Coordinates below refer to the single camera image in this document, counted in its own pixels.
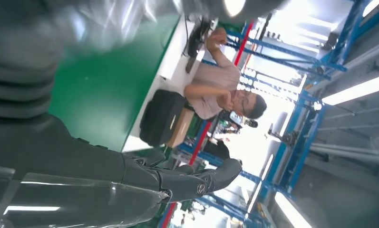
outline gray t-shirt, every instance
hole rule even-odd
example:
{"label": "gray t-shirt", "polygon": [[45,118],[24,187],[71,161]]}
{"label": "gray t-shirt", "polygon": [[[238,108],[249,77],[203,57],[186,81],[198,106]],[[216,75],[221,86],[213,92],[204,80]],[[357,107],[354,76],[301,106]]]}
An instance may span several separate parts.
{"label": "gray t-shirt", "polygon": [[[215,61],[218,67],[201,63],[192,84],[211,86],[229,91],[235,90],[240,80],[241,72],[223,55],[215,59]],[[205,120],[212,118],[222,111],[214,96],[191,99],[189,103],[194,108],[196,114]]]}

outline black bag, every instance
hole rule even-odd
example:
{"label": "black bag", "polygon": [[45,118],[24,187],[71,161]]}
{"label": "black bag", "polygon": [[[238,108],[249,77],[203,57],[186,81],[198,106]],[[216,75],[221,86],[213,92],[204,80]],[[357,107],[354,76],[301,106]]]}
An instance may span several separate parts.
{"label": "black bag", "polygon": [[173,136],[186,99],[179,93],[157,90],[140,122],[140,139],[150,146],[168,142]]}

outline man's arm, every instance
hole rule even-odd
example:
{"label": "man's arm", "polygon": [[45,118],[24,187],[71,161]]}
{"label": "man's arm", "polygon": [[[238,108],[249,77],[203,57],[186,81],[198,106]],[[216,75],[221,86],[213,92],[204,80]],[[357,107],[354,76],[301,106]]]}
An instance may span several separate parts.
{"label": "man's arm", "polygon": [[185,87],[184,95],[187,99],[199,99],[204,96],[223,96],[229,95],[229,91],[206,85],[190,84]]}
{"label": "man's arm", "polygon": [[227,57],[220,50],[221,44],[227,43],[227,33],[223,28],[218,28],[208,37],[206,41],[206,48],[212,55],[213,59],[222,68],[235,67],[235,65],[227,59]]}

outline white desk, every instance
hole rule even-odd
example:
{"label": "white desk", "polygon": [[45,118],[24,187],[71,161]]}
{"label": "white desk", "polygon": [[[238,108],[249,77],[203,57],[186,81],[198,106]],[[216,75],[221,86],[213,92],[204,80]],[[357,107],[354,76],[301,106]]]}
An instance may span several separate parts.
{"label": "white desk", "polygon": [[[195,24],[192,22],[187,22],[188,36],[194,29]],[[142,120],[143,114],[147,103],[153,98],[154,93],[158,89],[165,89],[170,91],[175,91],[183,95],[184,88],[187,84],[192,82],[192,79],[197,71],[200,61],[203,59],[204,51],[200,51],[196,61],[188,74],[185,71],[186,64],[189,58],[182,55],[187,42],[185,18],[182,16],[178,25],[175,29],[173,37],[171,38],[170,44],[167,51],[163,57],[160,67],[156,73],[154,81],[150,86],[149,92],[142,104],[140,112],[136,118],[134,126],[130,132],[130,135],[124,145],[122,152],[143,150],[151,148],[147,143],[140,140],[140,121]]]}

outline man's hand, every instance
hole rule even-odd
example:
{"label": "man's hand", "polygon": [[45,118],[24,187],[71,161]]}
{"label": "man's hand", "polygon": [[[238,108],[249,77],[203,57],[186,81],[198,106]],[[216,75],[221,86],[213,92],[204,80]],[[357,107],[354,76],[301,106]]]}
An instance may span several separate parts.
{"label": "man's hand", "polygon": [[216,98],[217,104],[226,111],[231,111],[233,109],[233,102],[231,101],[231,93],[227,91],[224,95],[218,96]]}
{"label": "man's hand", "polygon": [[223,28],[217,28],[206,40],[206,48],[213,52],[220,49],[220,45],[227,43],[227,33]]}

